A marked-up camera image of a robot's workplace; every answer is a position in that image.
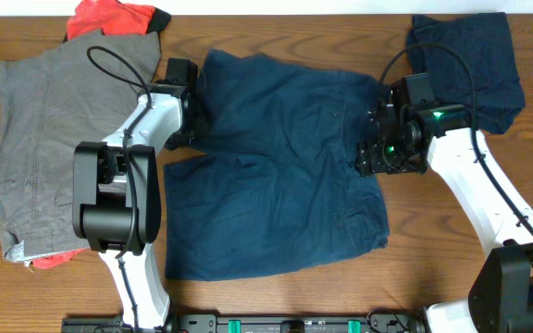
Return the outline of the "dark blue shorts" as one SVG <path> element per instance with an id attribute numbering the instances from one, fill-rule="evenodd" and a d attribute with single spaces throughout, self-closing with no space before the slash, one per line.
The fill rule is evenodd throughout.
<path id="1" fill-rule="evenodd" d="M 213 50 L 198 89 L 212 128 L 164 168 L 168 278 L 258 278 L 386 245 L 381 189 L 354 167 L 374 78 Z"/>

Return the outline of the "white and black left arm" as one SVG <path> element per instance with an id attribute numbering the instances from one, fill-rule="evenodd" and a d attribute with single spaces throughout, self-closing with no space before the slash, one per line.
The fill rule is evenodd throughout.
<path id="1" fill-rule="evenodd" d="M 153 244 L 162 208 L 156 158 L 207 130 L 196 98 L 198 67 L 171 58 L 163 80 L 143 86 L 127 120 L 99 142 L 81 142 L 73 161 L 72 225 L 107 265 L 123 304 L 117 332 L 167 332 L 170 299 Z"/>

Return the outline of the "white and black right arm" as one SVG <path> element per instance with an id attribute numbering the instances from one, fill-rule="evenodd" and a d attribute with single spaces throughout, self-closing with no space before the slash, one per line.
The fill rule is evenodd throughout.
<path id="1" fill-rule="evenodd" d="M 471 222 L 486 261 L 458 301 L 425 308 L 413 332 L 533 332 L 533 209 L 471 125 L 464 105 L 442 103 L 427 74 L 393 83 L 374 115 L 378 133 L 359 142 L 363 177 L 428 169 L 448 185 Z"/>

